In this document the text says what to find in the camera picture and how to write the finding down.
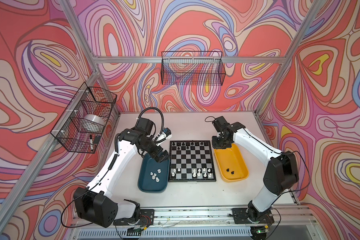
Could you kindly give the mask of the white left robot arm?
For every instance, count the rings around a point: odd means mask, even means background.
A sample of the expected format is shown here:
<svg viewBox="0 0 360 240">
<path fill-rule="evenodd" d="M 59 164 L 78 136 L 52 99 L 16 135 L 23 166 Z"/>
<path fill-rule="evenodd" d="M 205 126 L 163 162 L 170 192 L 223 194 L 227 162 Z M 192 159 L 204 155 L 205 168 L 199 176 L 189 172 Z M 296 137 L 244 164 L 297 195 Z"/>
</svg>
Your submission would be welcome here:
<svg viewBox="0 0 360 240">
<path fill-rule="evenodd" d="M 161 143 L 170 139 L 172 132 L 164 128 L 157 138 L 150 137 L 144 130 L 125 129 L 115 137 L 115 150 L 94 179 L 85 187 L 74 192 L 74 203 L 80 219 L 92 224 L 109 227 L 115 220 L 139 221 L 140 204 L 132 200 L 114 202 L 112 196 L 120 176 L 129 161 L 139 151 L 145 152 L 156 162 L 169 159 L 168 151 Z"/>
</svg>

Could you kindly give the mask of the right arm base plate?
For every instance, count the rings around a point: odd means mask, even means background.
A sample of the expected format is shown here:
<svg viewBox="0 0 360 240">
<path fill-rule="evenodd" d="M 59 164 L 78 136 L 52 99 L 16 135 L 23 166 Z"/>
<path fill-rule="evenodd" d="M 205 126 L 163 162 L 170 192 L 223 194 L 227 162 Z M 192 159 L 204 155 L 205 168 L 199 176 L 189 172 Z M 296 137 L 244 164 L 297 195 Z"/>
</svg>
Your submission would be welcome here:
<svg viewBox="0 0 360 240">
<path fill-rule="evenodd" d="M 256 208 L 233 208 L 229 216 L 235 224 L 272 225 L 275 222 L 271 209 L 258 212 Z"/>
</svg>

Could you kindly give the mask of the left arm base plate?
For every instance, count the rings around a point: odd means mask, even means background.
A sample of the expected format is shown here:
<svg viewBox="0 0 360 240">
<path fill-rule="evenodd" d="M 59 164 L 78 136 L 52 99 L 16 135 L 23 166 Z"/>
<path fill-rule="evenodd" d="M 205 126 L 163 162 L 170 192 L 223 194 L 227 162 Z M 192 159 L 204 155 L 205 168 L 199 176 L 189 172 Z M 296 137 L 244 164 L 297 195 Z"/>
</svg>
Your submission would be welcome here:
<svg viewBox="0 0 360 240">
<path fill-rule="evenodd" d="M 114 220 L 113 225 L 127 227 L 149 227 L 154 223 L 154 216 L 154 209 L 140 209 L 137 210 L 131 218 Z"/>
</svg>

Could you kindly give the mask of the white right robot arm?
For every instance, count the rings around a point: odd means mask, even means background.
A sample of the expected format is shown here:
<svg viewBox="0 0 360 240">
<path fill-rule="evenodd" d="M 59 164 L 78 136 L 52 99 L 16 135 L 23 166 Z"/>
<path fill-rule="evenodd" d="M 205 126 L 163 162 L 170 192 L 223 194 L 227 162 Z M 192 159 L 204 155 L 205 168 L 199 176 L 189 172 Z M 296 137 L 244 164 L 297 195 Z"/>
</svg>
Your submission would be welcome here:
<svg viewBox="0 0 360 240">
<path fill-rule="evenodd" d="M 299 181 L 298 166 L 294 153 L 283 152 L 272 147 L 252 134 L 243 124 L 230 124 L 221 116 L 212 121 L 217 131 L 212 136 L 214 149 L 228 149 L 233 144 L 240 145 L 260 160 L 266 167 L 263 187 L 248 203 L 245 213 L 251 223 L 260 222 L 269 212 L 273 203 Z"/>
</svg>

